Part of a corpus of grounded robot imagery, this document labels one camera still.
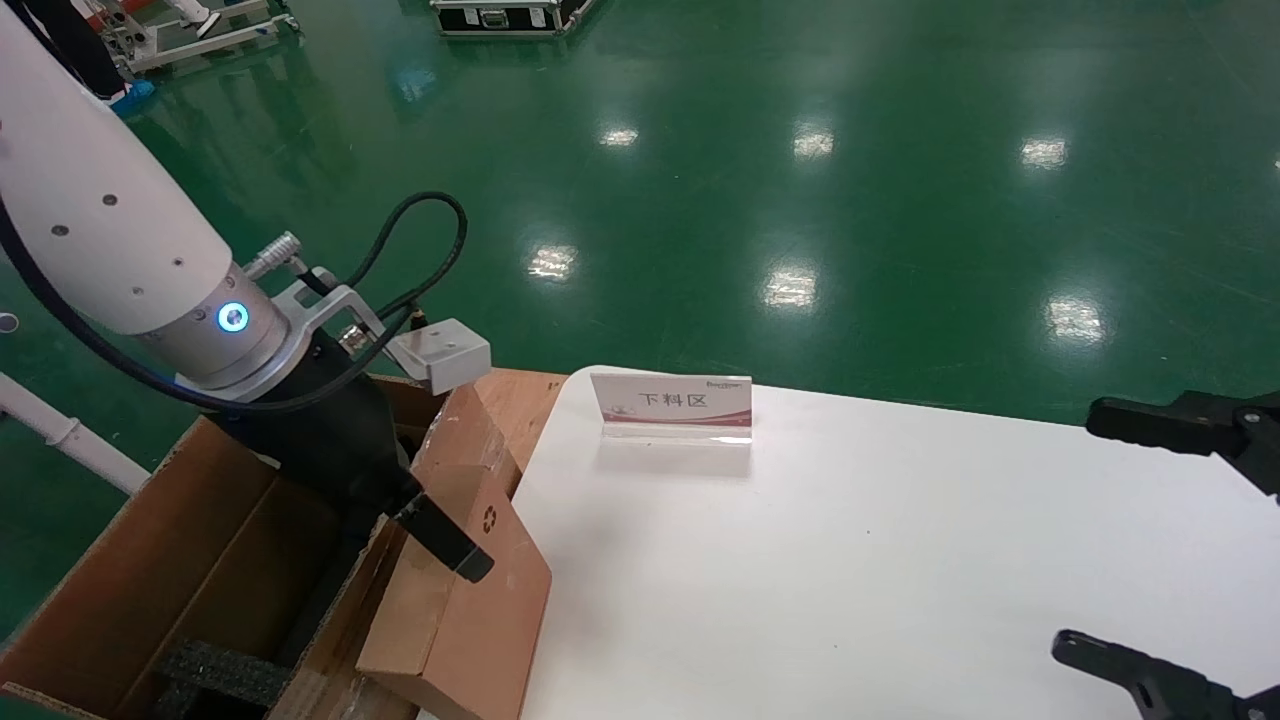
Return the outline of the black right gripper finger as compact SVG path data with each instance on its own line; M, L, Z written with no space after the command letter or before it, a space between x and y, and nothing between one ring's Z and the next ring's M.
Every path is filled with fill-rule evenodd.
M1219 455L1262 495L1279 495L1279 393L1234 398L1187 391L1167 405L1103 397L1091 404L1085 429L1094 437Z
M1277 719L1279 687L1248 697L1189 667L1070 629L1051 656L1061 665L1123 688L1143 719Z

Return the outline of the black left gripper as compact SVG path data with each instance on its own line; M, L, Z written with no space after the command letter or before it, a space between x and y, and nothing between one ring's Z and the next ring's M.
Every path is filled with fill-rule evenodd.
M230 438L278 462L279 473L349 523L387 515L435 560L470 583L494 559L412 478L390 402L365 372L325 398L289 413L205 416Z

